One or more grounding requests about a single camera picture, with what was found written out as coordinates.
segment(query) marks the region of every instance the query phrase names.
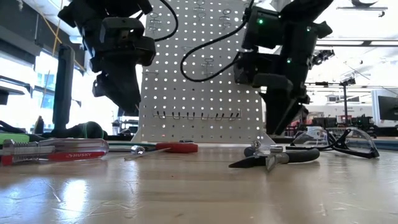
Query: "black cable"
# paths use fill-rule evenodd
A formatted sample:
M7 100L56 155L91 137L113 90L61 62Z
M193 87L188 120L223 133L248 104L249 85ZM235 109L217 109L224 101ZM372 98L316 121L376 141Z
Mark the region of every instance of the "black cable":
M166 36L164 36L164 37L155 39L155 42L159 42L159 41L162 41L162 40L166 40L166 39L172 37L172 36L177 32L177 29L178 29L178 18L177 18L177 15L176 15L175 11L173 10L173 8L172 8L165 0L160 0L160 1L161 1L161 2L166 6L166 8L169 9L170 12L172 13L172 15L173 15L173 17L174 17L174 21L175 21L175 27L174 27L173 32L171 32L171 34L168 34L168 35L166 35Z
M143 15L144 15L144 12L141 12L141 13L136 17L136 19L140 19Z
M249 8L249 9L252 8L253 4L254 4L254 0L251 0L251 2L250 2L250 4L249 4L249 7L248 7L248 8ZM224 72L225 70L227 70L229 67L231 67L231 66L234 65L236 62L238 62L239 60L234 60L233 62L229 63L227 66L225 66L224 68L222 68L220 71L216 72L214 75L212 75L212 76L210 76L210 77L207 77L207 78L202 78L202 79L193 79L193 78L188 77L188 75L184 72L184 69L183 69L183 66L184 66L183 63L185 62L185 60L186 60L192 53L196 52L196 51L199 50L199 49L202 49L202 48L204 48L204 47L207 47L207 46L209 46L209 45L211 45L211 44L214 44L214 43L216 43L216 42L219 42L219 41L221 41L221 40L227 39L228 37L231 37L232 35L235 35L235 34L238 33L238 32L246 25L246 23L248 22L249 16L247 16L246 18L247 18L247 19L243 20L242 24L241 24L238 28L236 28L234 31L232 31L232 32L230 32L230 33L228 33L228 34L226 34L226 35L223 35L223 36L221 36L221 37L219 37L219 38L216 38L216 39L214 39L214 40L212 40L212 41L209 41L209 42L206 42L206 43L204 43L204 44L201 44L201 45L199 45L199 46L197 46L197 47L194 47L193 49L191 49L190 51L188 51L188 53L186 53L186 54L184 55L184 57L181 59L181 62L180 62L180 72L181 72L181 74L182 74L187 80L190 80L191 82L205 82L205 81L208 81L208 80L211 80L211 79L217 77L219 74L223 73L223 72Z

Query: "screwdriver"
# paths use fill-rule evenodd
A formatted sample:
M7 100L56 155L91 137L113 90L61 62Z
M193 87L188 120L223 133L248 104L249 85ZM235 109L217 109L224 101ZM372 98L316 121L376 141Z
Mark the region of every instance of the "screwdriver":
M125 161L130 161L138 157L155 154L158 152L171 152L171 153L193 153L198 152L197 144L181 143L181 142L162 142L155 145L155 150L151 152L145 152L142 149L137 151L137 154L127 156L124 158Z

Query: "safety glasses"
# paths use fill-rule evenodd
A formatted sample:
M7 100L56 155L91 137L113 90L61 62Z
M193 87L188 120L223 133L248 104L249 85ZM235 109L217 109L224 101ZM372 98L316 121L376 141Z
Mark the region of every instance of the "safety glasses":
M311 130L297 137L287 150L338 151L367 159L379 157L372 138L360 129Z

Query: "red tool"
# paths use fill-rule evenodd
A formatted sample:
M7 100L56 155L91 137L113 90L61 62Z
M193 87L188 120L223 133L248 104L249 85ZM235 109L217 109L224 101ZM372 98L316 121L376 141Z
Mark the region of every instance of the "red tool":
M138 157L155 154L158 152L171 152L171 153L193 153L198 152L197 144L181 143L181 142L163 142L155 145L154 151L145 151L143 147L140 150L136 150L136 153L131 156L126 156L124 160L129 161Z
M77 161L105 156L108 143L102 139L50 139L40 142L5 140L1 165L27 161Z
M166 152L173 152L173 153L193 153L198 152L198 145L191 144L191 143L182 143L182 142L162 142L157 143L155 146L156 150L166 149Z

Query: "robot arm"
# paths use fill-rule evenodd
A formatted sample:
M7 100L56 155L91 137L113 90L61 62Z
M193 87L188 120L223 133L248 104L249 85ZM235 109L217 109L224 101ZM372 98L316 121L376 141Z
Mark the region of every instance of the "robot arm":
M155 40L144 37L145 28L134 13L148 14L148 0L73 0L58 14L77 27L91 58L93 72L101 72L93 84L95 96L107 96L127 114L138 110L141 96L137 64L149 66L156 55Z

